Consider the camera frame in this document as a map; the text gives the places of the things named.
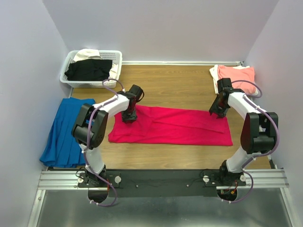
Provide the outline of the red t shirt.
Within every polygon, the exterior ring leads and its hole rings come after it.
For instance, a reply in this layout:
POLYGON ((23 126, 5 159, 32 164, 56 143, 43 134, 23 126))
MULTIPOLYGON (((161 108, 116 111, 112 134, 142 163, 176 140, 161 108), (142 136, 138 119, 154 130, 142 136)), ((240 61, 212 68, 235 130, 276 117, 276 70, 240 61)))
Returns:
POLYGON ((108 135, 111 143, 232 146, 227 118, 208 111, 137 105, 137 119, 124 123, 120 113, 108 135))

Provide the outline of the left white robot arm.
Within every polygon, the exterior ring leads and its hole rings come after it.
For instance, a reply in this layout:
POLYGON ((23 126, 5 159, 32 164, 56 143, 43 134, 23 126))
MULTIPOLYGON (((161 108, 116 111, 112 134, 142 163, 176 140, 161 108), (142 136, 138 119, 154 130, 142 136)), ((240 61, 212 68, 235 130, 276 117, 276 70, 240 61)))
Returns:
POLYGON ((102 171, 105 164, 99 146, 104 139, 107 121, 116 114, 121 114, 123 123, 137 120, 136 104, 144 97, 144 91, 138 85, 132 85, 128 91, 122 89, 102 103, 83 104, 76 118, 71 134, 79 144, 84 155, 85 168, 91 172, 89 182, 101 186, 105 181, 102 171))

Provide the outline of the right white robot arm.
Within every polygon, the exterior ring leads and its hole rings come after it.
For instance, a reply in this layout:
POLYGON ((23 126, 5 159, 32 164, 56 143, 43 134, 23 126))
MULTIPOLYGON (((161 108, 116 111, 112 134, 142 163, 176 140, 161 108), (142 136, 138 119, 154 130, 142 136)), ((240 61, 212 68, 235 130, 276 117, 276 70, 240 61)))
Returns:
POLYGON ((251 101, 242 89, 232 85, 230 78, 217 81, 219 94, 209 109, 211 115, 224 118, 232 107, 244 119, 241 146, 218 170, 217 179, 223 185, 240 180, 246 166, 258 157, 271 155, 280 142, 278 115, 265 111, 251 101))

